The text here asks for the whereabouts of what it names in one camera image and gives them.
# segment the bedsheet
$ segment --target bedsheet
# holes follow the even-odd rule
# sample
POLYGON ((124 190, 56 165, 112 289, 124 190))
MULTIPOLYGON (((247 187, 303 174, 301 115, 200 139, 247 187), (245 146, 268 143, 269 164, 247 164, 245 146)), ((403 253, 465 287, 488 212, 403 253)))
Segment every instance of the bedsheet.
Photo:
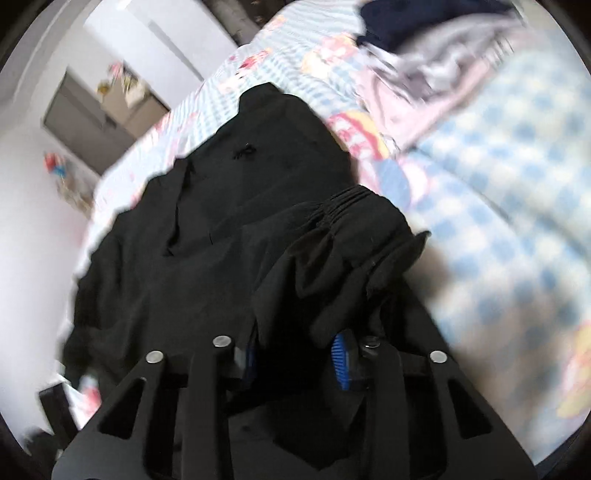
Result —
POLYGON ((539 462, 591 404, 591 79, 549 44, 516 54, 473 102, 394 159, 355 101, 358 8, 290 4, 141 138, 96 189, 77 273, 149 178, 230 120, 242 92, 273 82, 347 146, 360 183, 415 230, 432 231, 408 281, 539 462))

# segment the gray cabinet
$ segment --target gray cabinet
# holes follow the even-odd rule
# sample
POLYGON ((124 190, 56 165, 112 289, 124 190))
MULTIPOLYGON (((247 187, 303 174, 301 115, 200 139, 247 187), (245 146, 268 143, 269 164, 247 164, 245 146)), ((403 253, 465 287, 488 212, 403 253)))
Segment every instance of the gray cabinet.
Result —
POLYGON ((135 139, 66 73, 44 119, 46 128, 76 157, 102 175, 135 139))

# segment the metal bolt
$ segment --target metal bolt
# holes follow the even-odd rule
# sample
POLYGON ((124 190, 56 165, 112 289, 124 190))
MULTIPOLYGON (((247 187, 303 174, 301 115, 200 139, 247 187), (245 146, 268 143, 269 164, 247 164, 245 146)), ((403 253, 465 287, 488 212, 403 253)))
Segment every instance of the metal bolt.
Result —
POLYGON ((432 351, 429 358, 436 364, 444 364, 447 362, 447 355, 440 350, 432 351))
POLYGON ((375 335, 368 335, 367 337, 363 338, 363 346, 365 348, 377 348, 379 347, 379 344, 379 338, 375 335))
POLYGON ((220 335, 213 339, 213 346, 218 348, 228 346, 230 343, 232 343, 232 339, 228 335, 220 335))
POLYGON ((149 364, 157 364, 161 362, 164 358, 164 354, 160 350, 152 350, 148 355, 146 355, 146 361, 149 364))

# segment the drawstring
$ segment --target drawstring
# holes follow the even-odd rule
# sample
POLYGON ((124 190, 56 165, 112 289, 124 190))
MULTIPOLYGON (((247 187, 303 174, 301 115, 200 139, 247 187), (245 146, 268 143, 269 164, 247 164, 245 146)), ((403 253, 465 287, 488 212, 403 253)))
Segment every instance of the drawstring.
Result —
POLYGON ((250 143, 247 143, 244 148, 241 148, 237 152, 234 153, 234 160, 238 160, 242 158, 243 155, 250 155, 256 152, 256 148, 253 147, 250 143))

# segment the triangular cutout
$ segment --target triangular cutout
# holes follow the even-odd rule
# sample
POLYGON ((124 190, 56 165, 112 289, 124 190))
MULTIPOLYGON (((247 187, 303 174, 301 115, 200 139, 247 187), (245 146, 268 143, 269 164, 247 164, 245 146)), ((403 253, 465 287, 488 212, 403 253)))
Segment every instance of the triangular cutout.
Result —
POLYGON ((117 402, 99 425, 99 432, 129 439, 134 431, 135 418, 138 414, 139 402, 142 399, 145 381, 135 380, 123 398, 117 402))
POLYGON ((492 431, 491 423, 461 383, 457 380, 450 380, 447 385, 462 438, 467 440, 490 433, 492 431))

